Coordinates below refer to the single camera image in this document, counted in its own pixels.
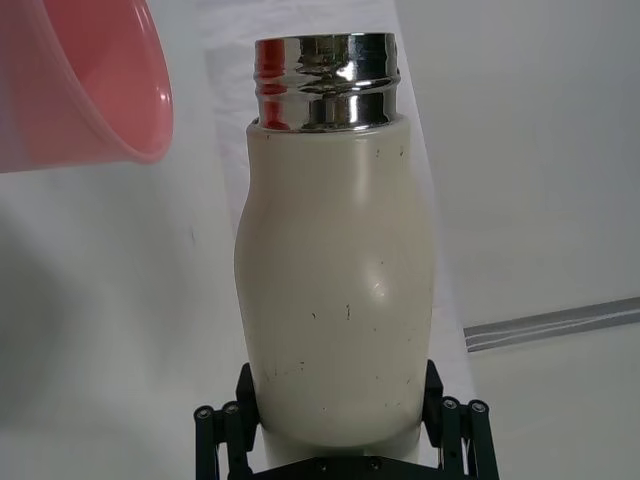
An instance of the bolt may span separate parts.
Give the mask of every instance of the bolt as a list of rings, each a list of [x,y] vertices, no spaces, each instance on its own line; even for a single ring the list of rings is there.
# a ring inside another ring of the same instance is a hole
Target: bolt
[[[485,407],[481,403],[472,403],[471,404],[471,410],[473,410],[474,412],[478,412],[478,413],[484,413],[484,412],[487,411],[487,407]]]
[[[207,407],[201,408],[196,412],[196,417],[200,419],[209,418],[209,415],[211,415],[211,409]]]
[[[238,406],[237,403],[230,403],[229,405],[224,407],[224,413],[228,415],[233,415],[234,413],[237,413],[239,410],[240,410],[240,407]]]
[[[372,458],[369,462],[369,468],[371,468],[371,470],[380,470],[380,467],[382,467],[382,464],[379,458]]]

